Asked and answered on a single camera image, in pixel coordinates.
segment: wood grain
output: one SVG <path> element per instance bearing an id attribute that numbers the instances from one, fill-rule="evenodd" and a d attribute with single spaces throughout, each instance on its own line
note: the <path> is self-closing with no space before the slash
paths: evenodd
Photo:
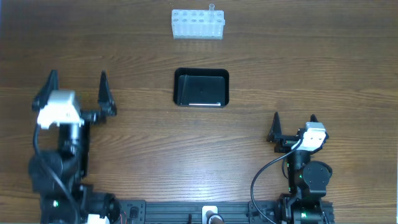
<path id="1" fill-rule="evenodd" d="M 172 9 L 209 1 L 3 0 L 0 15 L 0 222 L 38 222 L 27 165 L 33 96 L 49 71 L 96 108 L 107 69 L 118 116 L 91 132 L 85 182 L 119 198 L 249 201 L 276 158 L 265 141 L 279 111 L 295 133 L 315 113 L 330 140 L 315 159 L 333 168 L 325 200 L 338 223 L 395 223 L 398 150 L 397 1 L 212 1 L 222 41 L 173 40 Z M 179 108 L 178 67 L 225 68 L 222 110 Z M 55 129 L 40 134 L 54 147 Z M 287 192 L 280 166 L 256 198 Z"/>

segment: wooden table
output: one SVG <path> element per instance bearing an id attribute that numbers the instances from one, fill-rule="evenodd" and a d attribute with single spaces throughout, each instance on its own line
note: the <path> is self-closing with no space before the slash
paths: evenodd
<path id="1" fill-rule="evenodd" d="M 85 182 L 118 198 L 250 200 L 254 174 L 280 156 L 266 142 L 275 111 L 294 134 L 312 113 L 330 135 L 316 160 L 334 174 L 338 223 L 395 223 L 398 143 L 397 1 L 212 1 L 223 40 L 173 40 L 172 9 L 209 1 L 4 0 L 0 33 L 0 222 L 38 222 L 27 165 L 30 103 L 57 69 L 60 86 L 96 108 L 100 72 L 119 114 L 91 132 Z M 229 105 L 181 108 L 178 67 L 225 68 Z M 41 132 L 55 146 L 56 128 Z M 287 192 L 280 164 L 258 200 Z"/>

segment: white plastic part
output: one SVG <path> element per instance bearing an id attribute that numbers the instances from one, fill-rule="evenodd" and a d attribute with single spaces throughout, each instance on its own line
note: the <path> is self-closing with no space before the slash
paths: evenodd
<path id="1" fill-rule="evenodd" d="M 307 122 L 305 123 L 305 132 L 303 137 L 303 143 L 298 147 L 297 150 L 314 151 L 322 146 L 323 141 L 326 138 L 326 129 L 322 123 L 318 122 Z"/>
<path id="2" fill-rule="evenodd" d="M 79 102 L 73 90 L 53 90 L 37 117 L 37 124 L 48 129 L 51 124 L 84 124 L 80 118 Z"/>
<path id="3" fill-rule="evenodd" d="M 107 217 L 100 218 L 97 214 L 88 214 L 87 224 L 110 224 Z"/>
<path id="4" fill-rule="evenodd" d="M 223 38 L 224 11 L 173 9 L 172 29 L 174 39 L 218 39 Z"/>

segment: wooden tabletop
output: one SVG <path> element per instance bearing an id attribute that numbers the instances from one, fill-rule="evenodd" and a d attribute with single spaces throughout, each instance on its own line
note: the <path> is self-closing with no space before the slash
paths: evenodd
<path id="1" fill-rule="evenodd" d="M 173 40 L 172 9 L 224 10 L 223 40 Z M 57 69 L 61 88 L 97 108 L 100 73 L 117 117 L 91 129 L 85 182 L 118 198 L 250 200 L 254 174 L 280 156 L 266 142 L 275 111 L 295 134 L 311 114 L 330 139 L 325 200 L 338 223 L 395 223 L 398 145 L 397 1 L 4 0 L 0 16 L 0 222 L 38 222 L 27 173 L 31 101 Z M 178 67 L 229 71 L 229 105 L 172 101 Z M 57 129 L 40 133 L 54 147 Z M 280 164 L 258 200 L 287 193 Z"/>

